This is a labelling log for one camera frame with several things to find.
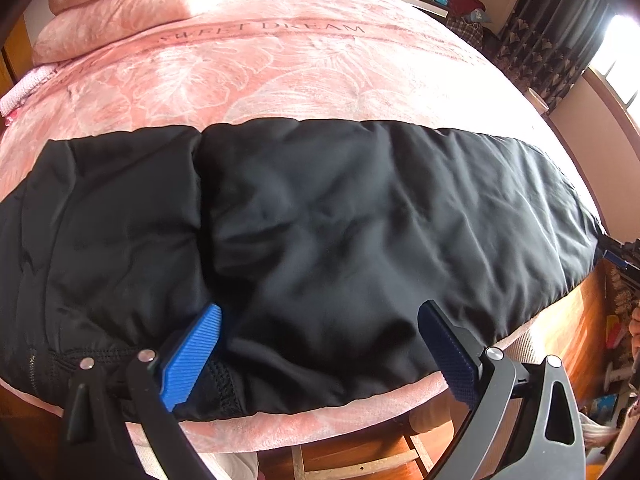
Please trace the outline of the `black quilted pants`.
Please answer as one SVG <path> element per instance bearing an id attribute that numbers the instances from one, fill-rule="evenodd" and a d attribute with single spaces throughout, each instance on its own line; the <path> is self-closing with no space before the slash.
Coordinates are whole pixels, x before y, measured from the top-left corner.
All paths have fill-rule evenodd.
<path id="1" fill-rule="evenodd" d="M 1 204 L 1 376 L 62 405 L 216 304 L 182 420 L 417 382 L 433 300 L 483 344 L 591 272 L 598 216 L 539 148 L 405 122 L 256 119 L 51 141 Z"/>

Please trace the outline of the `dark patterned curtain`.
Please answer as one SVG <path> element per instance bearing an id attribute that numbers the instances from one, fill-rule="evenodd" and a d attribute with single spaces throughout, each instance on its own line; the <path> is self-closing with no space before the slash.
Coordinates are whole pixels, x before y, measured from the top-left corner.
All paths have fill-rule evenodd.
<path id="1" fill-rule="evenodd" d="M 483 53 L 551 113 L 597 54 L 612 18 L 610 0 L 518 0 Z"/>

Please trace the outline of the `plaid cloth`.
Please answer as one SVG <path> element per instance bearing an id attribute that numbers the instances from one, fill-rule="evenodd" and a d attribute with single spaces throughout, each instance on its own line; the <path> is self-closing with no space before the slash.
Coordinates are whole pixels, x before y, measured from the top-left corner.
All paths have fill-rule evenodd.
<path id="1" fill-rule="evenodd" d="M 482 50 L 484 27 L 481 24 L 467 22 L 464 18 L 448 15 L 445 26 L 471 47 L 479 51 Z"/>

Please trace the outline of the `dark red clothes pile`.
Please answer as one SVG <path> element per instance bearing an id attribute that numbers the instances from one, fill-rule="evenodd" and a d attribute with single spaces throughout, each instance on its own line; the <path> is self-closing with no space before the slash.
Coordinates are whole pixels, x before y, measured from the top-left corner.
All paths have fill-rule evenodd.
<path id="1" fill-rule="evenodd" d="M 485 11 L 486 6 L 480 0 L 447 0 L 450 12 L 455 16 L 471 14 L 475 10 Z"/>

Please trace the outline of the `folded white pink towel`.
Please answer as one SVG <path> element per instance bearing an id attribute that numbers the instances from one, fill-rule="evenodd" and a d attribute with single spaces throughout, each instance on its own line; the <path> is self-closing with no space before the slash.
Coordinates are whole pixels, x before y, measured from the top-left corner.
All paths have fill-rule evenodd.
<path id="1" fill-rule="evenodd" d="M 57 71 L 58 63 L 44 64 L 30 70 L 2 96 L 0 101 L 1 116 L 8 117 L 26 101 L 32 92 L 49 80 Z"/>

